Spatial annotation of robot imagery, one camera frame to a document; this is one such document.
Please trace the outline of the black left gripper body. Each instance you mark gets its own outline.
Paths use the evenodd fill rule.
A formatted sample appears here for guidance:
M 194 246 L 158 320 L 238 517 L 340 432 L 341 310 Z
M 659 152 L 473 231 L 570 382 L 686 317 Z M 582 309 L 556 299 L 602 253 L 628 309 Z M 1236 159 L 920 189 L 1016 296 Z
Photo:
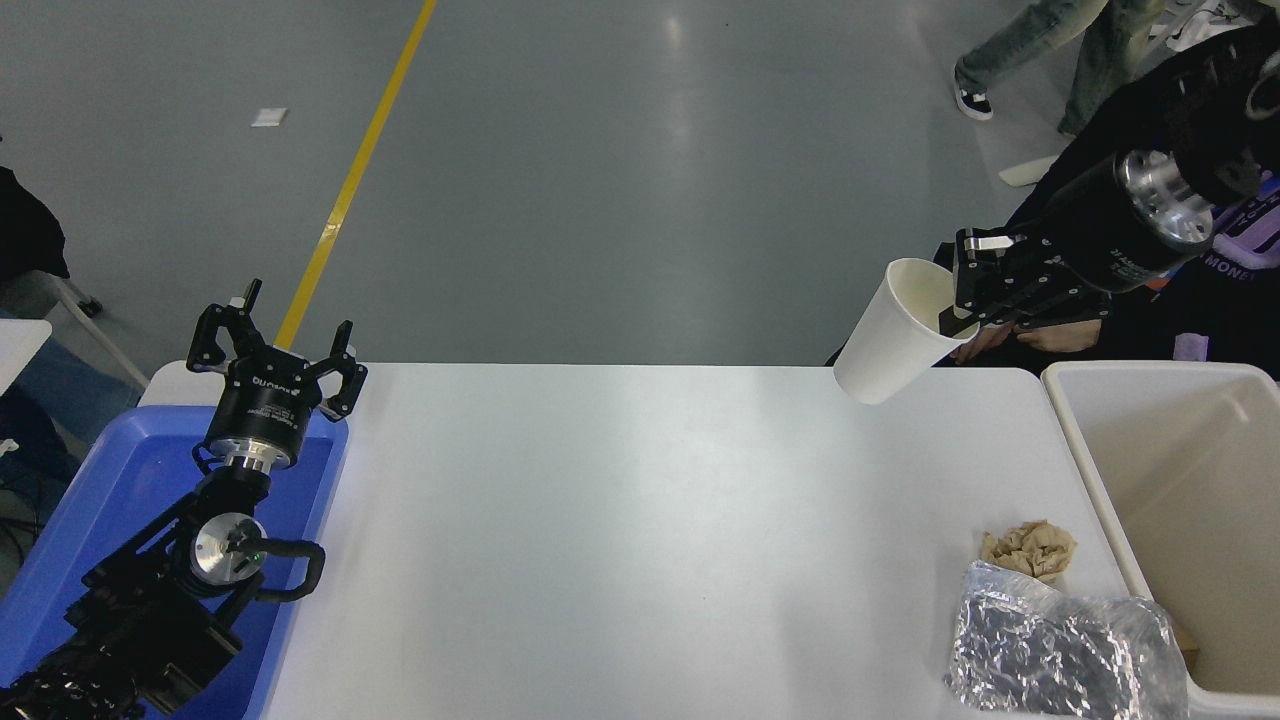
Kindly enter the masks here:
M 232 442 L 253 441 L 298 457 L 314 409 L 317 378 L 310 361 L 274 347 L 232 361 L 205 445 L 224 455 Z

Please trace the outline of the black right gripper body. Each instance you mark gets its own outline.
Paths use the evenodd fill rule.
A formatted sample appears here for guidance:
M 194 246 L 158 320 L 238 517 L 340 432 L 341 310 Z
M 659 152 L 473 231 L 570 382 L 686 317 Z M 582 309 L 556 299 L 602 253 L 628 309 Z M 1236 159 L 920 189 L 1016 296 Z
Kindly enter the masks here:
M 1197 254 L 1197 193 L 1171 156 L 1110 156 L 1056 191 L 1039 228 L 1084 283 L 1128 292 Z

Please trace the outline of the person's hand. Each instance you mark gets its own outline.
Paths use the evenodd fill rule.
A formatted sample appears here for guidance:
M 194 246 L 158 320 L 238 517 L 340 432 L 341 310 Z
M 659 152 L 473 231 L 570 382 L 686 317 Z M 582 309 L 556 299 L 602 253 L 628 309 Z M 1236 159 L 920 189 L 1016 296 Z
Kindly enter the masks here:
M 982 354 L 998 347 L 1014 331 L 1011 323 L 983 325 L 966 343 L 955 348 L 948 359 L 957 365 L 966 364 Z
M 1027 347 L 1044 354 L 1078 354 L 1093 348 L 1102 336 L 1103 322 L 1091 319 L 1037 328 L 1018 327 L 1014 333 Z

